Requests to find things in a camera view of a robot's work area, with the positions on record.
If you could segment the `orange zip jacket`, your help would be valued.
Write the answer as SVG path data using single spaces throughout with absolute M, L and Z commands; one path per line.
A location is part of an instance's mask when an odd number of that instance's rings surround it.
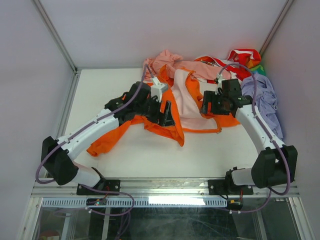
M 98 157 L 112 150 L 116 143 L 132 125 L 143 124 L 144 129 L 156 135 L 175 140 L 180 146 L 185 143 L 185 132 L 197 134 L 220 133 L 223 128 L 239 125 L 232 116 L 201 113 L 204 95 L 200 89 L 200 78 L 196 71 L 185 67 L 175 69 L 167 64 L 152 71 L 158 79 L 169 85 L 163 100 L 171 102 L 174 126 L 161 127 L 144 116 L 136 115 L 115 130 L 108 132 L 93 142 L 86 150 L 92 157 Z

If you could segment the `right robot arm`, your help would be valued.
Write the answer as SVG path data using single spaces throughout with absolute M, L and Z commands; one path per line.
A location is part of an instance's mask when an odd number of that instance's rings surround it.
M 246 130 L 258 153 L 251 168 L 234 167 L 225 174 L 223 187 L 230 194 L 241 187 L 271 189 L 295 179 L 298 151 L 273 134 L 250 95 L 243 95 L 237 79 L 222 80 L 216 91 L 203 93 L 202 114 L 232 115 Z

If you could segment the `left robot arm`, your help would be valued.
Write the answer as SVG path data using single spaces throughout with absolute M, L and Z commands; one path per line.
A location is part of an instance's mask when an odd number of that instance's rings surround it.
M 57 139 L 48 136 L 42 142 L 41 166 L 59 186 L 74 182 L 86 185 L 93 194 L 100 194 L 105 188 L 103 176 L 94 167 L 88 168 L 75 162 L 81 152 L 103 135 L 116 130 L 136 116 L 145 117 L 160 127 L 175 125 L 171 113 L 171 102 L 162 100 L 168 85 L 154 82 L 148 85 L 142 81 L 134 83 L 130 90 L 111 99 L 89 122 Z

